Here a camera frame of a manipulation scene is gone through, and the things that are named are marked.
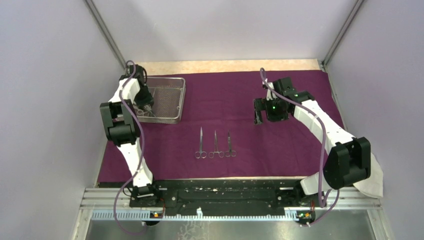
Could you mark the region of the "small metal scissors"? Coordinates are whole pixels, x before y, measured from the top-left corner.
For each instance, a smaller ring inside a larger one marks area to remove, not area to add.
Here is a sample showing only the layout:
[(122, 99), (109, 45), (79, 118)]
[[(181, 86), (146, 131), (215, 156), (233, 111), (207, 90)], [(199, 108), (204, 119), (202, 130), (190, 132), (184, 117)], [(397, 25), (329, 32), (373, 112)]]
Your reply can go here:
[(232, 140), (231, 140), (230, 131), (228, 131), (228, 133), (227, 133), (227, 143), (228, 143), (228, 150), (224, 153), (224, 156), (227, 157), (227, 158), (236, 157), (237, 152), (235, 150), (233, 150), (233, 148), (232, 148)]

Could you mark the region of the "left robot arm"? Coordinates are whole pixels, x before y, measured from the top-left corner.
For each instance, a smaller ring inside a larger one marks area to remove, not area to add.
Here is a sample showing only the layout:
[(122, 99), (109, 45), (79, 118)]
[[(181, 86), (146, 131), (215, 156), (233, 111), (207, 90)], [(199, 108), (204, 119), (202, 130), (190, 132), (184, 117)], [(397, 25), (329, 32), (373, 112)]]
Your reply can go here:
[(144, 67), (127, 61), (117, 90), (109, 101), (100, 104), (99, 110), (107, 140), (122, 153), (132, 175), (131, 197), (154, 207), (161, 194), (153, 186), (153, 173), (144, 158), (145, 134), (136, 112), (136, 108), (151, 111), (154, 105), (147, 79)]

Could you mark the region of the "surgical scissors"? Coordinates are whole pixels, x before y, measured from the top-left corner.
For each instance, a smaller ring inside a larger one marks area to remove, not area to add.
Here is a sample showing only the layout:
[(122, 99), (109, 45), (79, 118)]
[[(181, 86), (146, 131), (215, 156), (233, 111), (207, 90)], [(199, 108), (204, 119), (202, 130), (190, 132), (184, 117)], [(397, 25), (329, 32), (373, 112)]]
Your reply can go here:
[(156, 117), (150, 105), (145, 105), (143, 107), (138, 107), (135, 105), (134, 109), (138, 117)]

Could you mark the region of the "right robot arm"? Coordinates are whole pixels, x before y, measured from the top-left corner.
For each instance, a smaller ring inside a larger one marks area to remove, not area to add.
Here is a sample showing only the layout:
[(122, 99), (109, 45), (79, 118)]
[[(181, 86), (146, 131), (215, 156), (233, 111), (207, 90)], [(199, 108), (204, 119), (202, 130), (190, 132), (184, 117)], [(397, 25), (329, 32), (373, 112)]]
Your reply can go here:
[(262, 78), (266, 97), (254, 100), (256, 125), (263, 123), (262, 112), (270, 122), (293, 116), (321, 143), (318, 172), (301, 179), (293, 192), (299, 206), (307, 206), (315, 194), (359, 187), (373, 178), (374, 156), (365, 137), (357, 138), (340, 127), (307, 91), (298, 92), (289, 77), (268, 82)]

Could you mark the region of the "surgical forceps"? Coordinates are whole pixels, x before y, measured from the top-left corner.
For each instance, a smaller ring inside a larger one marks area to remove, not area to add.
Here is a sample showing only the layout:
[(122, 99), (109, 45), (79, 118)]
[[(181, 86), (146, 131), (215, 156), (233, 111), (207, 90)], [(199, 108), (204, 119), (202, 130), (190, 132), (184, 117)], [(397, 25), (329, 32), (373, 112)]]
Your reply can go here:
[(200, 127), (199, 132), (199, 150), (195, 152), (196, 159), (205, 159), (207, 157), (207, 152), (203, 150), (203, 128)]

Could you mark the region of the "metal mesh instrument tray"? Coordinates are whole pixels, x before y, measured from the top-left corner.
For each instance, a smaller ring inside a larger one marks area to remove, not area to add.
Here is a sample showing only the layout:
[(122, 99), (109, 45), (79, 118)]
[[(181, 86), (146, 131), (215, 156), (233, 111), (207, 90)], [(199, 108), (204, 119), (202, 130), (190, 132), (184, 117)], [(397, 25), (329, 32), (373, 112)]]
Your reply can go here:
[(181, 121), (186, 94), (183, 77), (149, 76), (147, 85), (154, 99), (156, 117), (138, 117), (141, 123), (177, 124)]

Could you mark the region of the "surgical clamp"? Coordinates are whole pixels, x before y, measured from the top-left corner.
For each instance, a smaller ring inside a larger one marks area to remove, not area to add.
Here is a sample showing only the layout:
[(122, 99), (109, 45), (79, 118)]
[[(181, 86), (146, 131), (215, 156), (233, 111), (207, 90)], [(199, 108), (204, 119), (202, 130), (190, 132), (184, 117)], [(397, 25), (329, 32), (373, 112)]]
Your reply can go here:
[(215, 156), (218, 156), (219, 158), (223, 158), (225, 156), (225, 153), (221, 150), (219, 150), (219, 144), (218, 144), (218, 135), (217, 135), (217, 131), (214, 131), (214, 148), (213, 151), (211, 151), (208, 154), (208, 157), (210, 159), (214, 158)]

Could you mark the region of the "maroon wrap cloth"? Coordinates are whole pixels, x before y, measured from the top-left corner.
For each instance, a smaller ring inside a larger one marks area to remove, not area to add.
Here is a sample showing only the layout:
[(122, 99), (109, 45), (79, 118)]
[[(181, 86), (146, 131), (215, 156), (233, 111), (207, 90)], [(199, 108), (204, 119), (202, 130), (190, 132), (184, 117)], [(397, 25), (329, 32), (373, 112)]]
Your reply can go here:
[[(256, 98), (267, 92), (257, 71), (185, 74), (186, 94), (177, 124), (143, 123), (145, 160), (157, 180), (309, 176), (319, 169), (321, 143), (291, 117), (254, 125)], [(195, 158), (200, 127), (206, 158)], [(235, 157), (209, 158), (218, 147)]]

